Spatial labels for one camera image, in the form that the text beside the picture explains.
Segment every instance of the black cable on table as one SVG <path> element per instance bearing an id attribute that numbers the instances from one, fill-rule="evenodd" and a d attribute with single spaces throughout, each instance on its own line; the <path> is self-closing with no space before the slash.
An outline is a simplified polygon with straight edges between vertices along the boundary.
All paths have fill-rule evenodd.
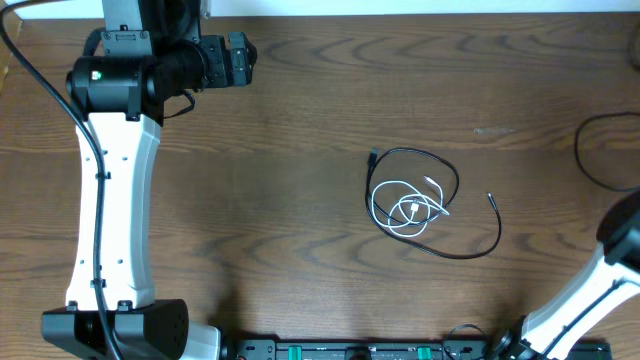
<path id="1" fill-rule="evenodd" d="M 403 148 L 403 147 L 399 147 L 399 148 L 394 148 L 391 150 L 388 150 L 387 152 L 385 152 L 384 154 L 380 155 L 380 157 L 378 158 L 378 152 L 376 149 L 373 149 L 371 151 L 371 153 L 369 154 L 369 159 L 367 161 L 367 178 L 366 178 L 366 186 L 365 186 L 365 193 L 364 193 L 364 202 L 365 202 L 365 206 L 367 209 L 367 214 L 369 214 L 369 217 L 371 218 L 371 221 L 378 227 L 378 229 L 380 229 L 380 231 L 382 231 L 385 235 L 389 236 L 390 238 L 400 241 L 404 244 L 407 244 L 409 246 L 412 246 L 418 250 L 424 251 L 428 254 L 431 255 L 435 255 L 435 256 L 439 256 L 445 259 L 451 259 L 451 260 L 470 260 L 470 259 L 477 259 L 483 256 L 488 255 L 489 253 L 491 253 L 497 246 L 498 243 L 500 242 L 500 238 L 502 236 L 502 220 L 500 219 L 500 212 L 498 211 L 498 205 L 495 202 L 495 199 L 493 198 L 493 195 L 491 195 L 491 193 L 488 193 L 488 197 L 489 197 L 489 203 L 491 204 L 491 207 L 493 208 L 493 210 L 496 213 L 496 218 L 498 220 L 498 235 L 496 237 L 495 242 L 493 243 L 493 245 L 482 252 L 479 253 L 475 253 L 475 254 L 449 254 L 449 253 L 445 253 L 442 251 L 438 251 L 436 249 L 433 249 L 429 246 L 426 246 L 424 244 L 421 244 L 417 241 L 413 241 L 413 240 L 409 240 L 406 238 L 402 238 L 399 236 L 396 236 L 395 234 L 387 231 L 386 229 L 384 229 L 382 226 L 380 226 L 380 224 L 378 224 L 377 221 L 375 221 L 374 218 L 374 211 L 380 211 L 382 214 L 384 214 L 388 219 L 390 219 L 391 221 L 395 221 L 396 223 L 400 223 L 399 220 L 393 218 L 389 213 L 387 213 L 386 211 L 384 211 L 379 205 L 378 203 L 376 203 L 374 201 L 374 209 L 371 209 L 371 206 L 369 205 L 369 202 L 371 201 L 371 178 L 373 177 L 373 173 L 375 172 L 376 168 L 378 167 L 378 165 L 380 164 L 380 162 L 386 158 L 387 156 L 389 156 L 390 154 L 393 153 L 399 153 L 399 152 L 406 152 L 406 153 L 412 153 L 412 154 L 418 154 L 418 155 L 423 155 L 426 157 L 429 157 L 431 159 L 434 159 L 442 164 L 444 164 L 446 167 L 448 167 L 452 172 L 453 175 L 455 176 L 456 179 L 456 185 L 455 188 L 453 190 L 453 193 L 451 194 L 451 197 L 449 198 L 449 200 L 447 200 L 447 202 L 443 205 L 443 208 L 447 208 L 451 202 L 453 201 L 453 199 L 456 197 L 456 194 L 458 193 L 458 187 L 460 186 L 460 175 L 458 174 L 458 170 L 456 170 L 455 166 L 453 166 L 452 163 L 450 163 L 449 161 L 441 158 L 440 156 L 433 154 L 431 152 L 425 151 L 425 150 L 419 150 L 419 149 L 414 149 L 414 148 Z M 422 220 L 421 222 L 419 222 L 417 225 L 422 225 L 425 222 L 431 221 L 435 216 L 438 216 L 440 213 L 442 212 L 442 210 L 439 210 L 435 215 L 433 215 L 431 218 L 426 218 L 424 220 Z"/>
<path id="2" fill-rule="evenodd" d="M 610 119 L 626 117 L 626 116 L 640 117 L 640 112 L 624 111 L 624 112 L 613 113 L 613 114 L 602 114 L 602 115 L 592 116 L 587 120 L 583 121 L 582 124 L 578 126 L 578 128 L 576 129 L 576 133 L 573 141 L 573 155 L 576 159 L 576 164 L 578 165 L 578 168 L 580 169 L 580 171 L 582 171 L 582 173 L 594 184 L 600 186 L 601 188 L 604 188 L 610 191 L 615 191 L 615 192 L 629 192 L 629 191 L 640 190 L 640 185 L 630 187 L 630 188 L 619 188 L 619 187 L 606 184 L 605 182 L 591 175 L 587 171 L 587 169 L 585 169 L 585 167 L 582 165 L 582 161 L 580 160 L 580 144 L 579 144 L 580 134 L 582 133 L 582 130 L 584 130 L 584 128 L 587 127 L 587 125 L 591 124 L 594 121 L 610 120 Z"/>
<path id="3" fill-rule="evenodd" d="M 107 339 L 107 344 L 109 345 L 111 352 L 113 353 L 116 359 L 123 359 L 120 350 L 118 349 L 118 345 L 115 340 L 115 336 L 113 333 L 113 329 L 109 326 L 109 321 L 107 319 L 107 310 L 104 299 L 104 292 L 102 289 L 103 279 L 100 276 L 100 244 L 102 240 L 102 213 L 104 209 L 104 181 L 105 181 L 105 166 L 104 159 L 102 157 L 102 153 L 95 139 L 91 136 L 91 133 L 84 125 L 84 120 L 81 115 L 77 114 L 71 105 L 62 97 L 62 95 L 45 79 L 45 77 L 40 74 L 40 72 L 27 60 L 24 55 L 18 50 L 16 45 L 11 41 L 9 35 L 7 34 L 7 30 L 4 26 L 4 20 L 7 14 L 13 12 L 16 9 L 46 4 L 51 2 L 57 2 L 60 0 L 32 0 L 32 1 L 24 1 L 20 3 L 16 3 L 13 5 L 8 5 L 4 9 L 0 11 L 0 36 L 2 36 L 2 40 L 6 44 L 7 48 L 13 56 L 18 59 L 20 64 L 24 66 L 27 71 L 44 87 L 47 92 L 53 96 L 53 98 L 58 102 L 58 104 L 62 107 L 64 111 L 71 116 L 71 119 L 76 124 L 80 132 L 84 136 L 84 138 L 89 143 L 89 147 L 93 152 L 93 156 L 96 159 L 97 165 L 97 174 L 96 180 L 98 181 L 98 190 L 96 196 L 96 220 L 95 220 L 95 228 L 93 234 L 93 288 L 96 293 L 96 301 L 98 304 L 98 316 L 100 317 L 100 323 L 102 325 L 102 330 Z"/>

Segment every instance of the white cable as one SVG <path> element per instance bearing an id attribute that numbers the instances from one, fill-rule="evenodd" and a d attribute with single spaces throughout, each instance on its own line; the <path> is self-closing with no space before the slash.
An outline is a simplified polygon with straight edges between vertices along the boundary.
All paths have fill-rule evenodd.
<path id="1" fill-rule="evenodd" d="M 413 185 L 407 183 L 406 181 L 400 181 L 400 180 L 389 180 L 389 181 L 384 181 L 380 184 L 378 184 L 378 186 L 375 187 L 375 189 L 373 189 L 373 192 L 371 193 L 371 208 L 374 209 L 373 211 L 373 219 L 376 221 L 376 223 L 378 223 L 378 225 L 389 229 L 389 231 L 391 231 L 393 234 L 400 236 L 400 237 L 404 237 L 404 238 L 412 238 L 412 237 L 416 237 L 420 234 L 422 234 L 422 232 L 427 228 L 427 225 L 429 225 L 430 222 L 432 222 L 433 220 L 435 220 L 438 216 L 440 216 L 440 214 L 445 214 L 445 215 L 449 215 L 449 212 L 443 207 L 442 203 L 444 201 L 444 193 L 442 191 L 442 188 L 440 187 L 440 185 L 438 185 L 437 182 L 435 182 L 435 180 L 431 179 L 428 176 L 424 177 L 426 183 L 428 185 L 432 185 L 434 187 L 436 187 L 438 189 L 439 195 L 440 195 L 440 201 L 437 202 L 435 200 L 433 200 L 432 198 L 430 198 L 429 196 L 421 193 L 420 191 L 418 191 L 418 189 L 416 189 Z M 378 219 L 378 215 L 377 212 L 375 211 L 375 196 L 376 196 L 376 192 L 382 188 L 383 186 L 387 186 L 387 185 L 393 185 L 393 184 L 398 184 L 398 185 L 404 185 L 408 188 L 410 188 L 413 193 L 407 194 L 403 197 L 401 197 L 396 203 L 395 205 L 393 205 L 393 207 L 391 208 L 391 211 L 389 211 L 389 216 L 387 217 L 387 223 L 383 223 L 382 221 L 380 221 L 380 219 Z M 411 204 L 410 207 L 410 211 L 411 211 L 411 215 L 407 216 L 407 214 L 405 213 L 404 209 L 402 208 L 402 204 Z M 400 229 L 403 227 L 406 227 L 408 225 L 411 224 L 419 224 L 420 221 L 415 221 L 414 217 L 416 215 L 416 213 L 420 210 L 420 207 L 424 206 L 426 208 L 427 211 L 427 221 L 424 222 L 424 224 L 422 225 L 422 227 L 420 228 L 420 230 L 418 230 L 417 232 L 413 233 L 413 234 L 403 234 L 403 233 L 399 233 L 397 232 L 395 229 Z M 433 217 L 433 219 L 431 219 L 431 209 L 434 209 L 435 211 L 437 211 L 438 213 Z M 399 225 L 391 225 L 391 217 L 393 216 L 393 213 L 396 211 L 396 209 L 400 210 L 400 213 L 402 214 L 402 216 L 405 218 L 406 222 L 401 223 Z"/>

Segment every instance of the white arm cover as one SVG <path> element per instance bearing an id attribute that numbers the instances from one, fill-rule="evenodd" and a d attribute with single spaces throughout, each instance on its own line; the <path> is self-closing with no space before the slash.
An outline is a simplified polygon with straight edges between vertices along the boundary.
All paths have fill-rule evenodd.
<path id="1" fill-rule="evenodd" d="M 611 290 L 614 282 L 619 286 Z M 604 249 L 602 243 L 598 242 L 584 269 L 547 305 L 527 316 L 522 327 L 522 338 L 530 343 L 533 350 L 543 354 L 565 326 L 606 295 L 564 334 L 547 356 L 549 359 L 563 360 L 582 335 L 618 305 L 638 293 L 640 274 L 620 263 L 605 263 Z"/>
<path id="2" fill-rule="evenodd" d="M 152 119 L 126 121 L 124 113 L 89 114 L 87 128 L 103 152 L 105 181 L 101 265 L 108 310 L 129 300 L 133 308 L 155 301 L 149 259 L 151 175 L 162 128 Z M 89 144 L 77 131 L 82 155 L 82 199 L 78 254 L 66 304 L 97 310 L 93 279 L 97 166 Z"/>

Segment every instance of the cable connector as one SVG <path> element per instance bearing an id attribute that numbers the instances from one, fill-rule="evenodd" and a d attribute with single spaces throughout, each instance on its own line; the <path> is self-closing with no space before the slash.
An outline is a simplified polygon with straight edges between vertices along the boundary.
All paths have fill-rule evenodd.
<path id="1" fill-rule="evenodd" d="M 376 160 L 378 160 L 378 149 L 373 148 L 371 153 L 369 153 L 369 160 L 367 160 L 369 168 L 372 168 L 376 164 Z"/>
<path id="2" fill-rule="evenodd" d="M 424 177 L 424 181 L 426 181 L 427 183 L 429 183 L 429 184 L 431 184 L 433 186 L 438 186 L 438 183 L 435 180 L 433 180 L 432 178 L 428 177 L 428 176 Z"/>
<path id="3" fill-rule="evenodd" d="M 496 204 L 496 200 L 493 198 L 493 195 L 491 195 L 491 193 L 487 193 L 487 196 L 489 197 L 489 202 L 491 203 L 491 206 L 493 206 L 493 210 L 497 212 L 498 204 Z"/>
<path id="4" fill-rule="evenodd" d="M 413 199 L 413 202 L 411 203 L 411 212 L 415 214 L 418 211 L 418 209 L 420 209 L 420 204 L 418 204 L 418 199 Z"/>

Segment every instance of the wood grain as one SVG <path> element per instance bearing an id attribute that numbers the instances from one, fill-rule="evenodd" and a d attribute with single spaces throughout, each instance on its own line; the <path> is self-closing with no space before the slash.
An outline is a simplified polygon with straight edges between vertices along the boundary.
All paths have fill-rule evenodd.
<path id="1" fill-rule="evenodd" d="M 167 121 L 152 187 L 158 298 L 190 316 L 282 338 L 429 338 L 488 331 L 543 305 L 586 262 L 619 194 L 577 170 L 586 117 L 638 109 L 627 64 L 637 14 L 231 18 L 259 49 L 254 83 L 198 94 Z M 97 21 L 32 21 L 20 46 L 61 91 Z M 171 100 L 167 113 L 182 106 Z M 0 98 L 0 358 L 65 358 L 40 337 L 72 272 L 80 162 L 72 123 L 13 64 Z M 640 182 L 637 121 L 585 132 L 590 169 Z M 363 204 L 372 147 L 415 146 L 453 162 L 452 216 L 423 241 L 490 256 L 447 261 L 385 238 Z M 610 159 L 624 159 L 613 167 Z M 446 169 L 398 156 L 374 181 Z M 591 333 L 637 358 L 640 303 Z"/>
<path id="2" fill-rule="evenodd" d="M 0 0 L 0 9 L 3 9 L 7 4 L 4 0 Z M 11 36 L 12 39 L 17 39 L 20 34 L 20 28 L 22 27 L 22 20 L 14 14 L 10 14 L 7 16 L 5 20 L 5 29 L 7 29 L 7 33 Z M 11 53 L 9 49 L 4 45 L 4 43 L 0 44 L 0 94 L 2 94 L 2 89 L 4 87 L 4 78 L 7 76 L 9 72 L 9 60 L 11 59 Z"/>

